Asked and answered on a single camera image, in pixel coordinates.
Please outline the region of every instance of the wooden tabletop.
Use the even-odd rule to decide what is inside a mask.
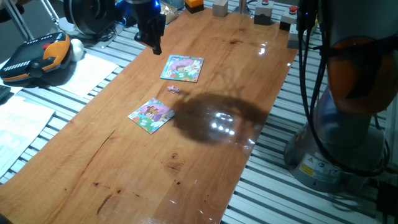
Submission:
[[[146,48],[0,186],[0,213],[13,223],[219,223],[297,53],[287,37],[248,16],[182,12],[162,55]],[[197,83],[159,78],[170,54],[205,59]],[[153,97],[176,115],[149,134],[127,116]]]

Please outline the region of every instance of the yellow sticker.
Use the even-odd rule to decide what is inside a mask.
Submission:
[[[300,140],[301,140],[301,134],[302,134],[302,133],[303,133],[303,132],[300,132],[300,134],[297,135],[295,145],[297,145],[297,144],[300,142]]]
[[[304,173],[310,175],[311,177],[313,176],[314,169],[312,169],[311,167],[309,167],[305,164],[301,164],[300,170],[303,171]]]

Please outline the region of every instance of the cartoon picture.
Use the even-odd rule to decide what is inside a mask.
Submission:
[[[173,110],[159,100],[152,98],[138,110],[130,114],[129,118],[152,134],[173,116]]]
[[[203,58],[170,55],[161,78],[197,82],[203,66]]]

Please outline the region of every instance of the white ball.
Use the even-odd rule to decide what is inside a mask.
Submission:
[[[70,44],[72,45],[72,54],[70,60],[72,62],[78,62],[85,52],[84,45],[79,39],[72,39]]]

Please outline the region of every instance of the orange block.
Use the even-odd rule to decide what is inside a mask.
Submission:
[[[203,0],[185,0],[185,3],[193,8],[193,7],[197,7],[197,6],[201,6],[203,5]]]

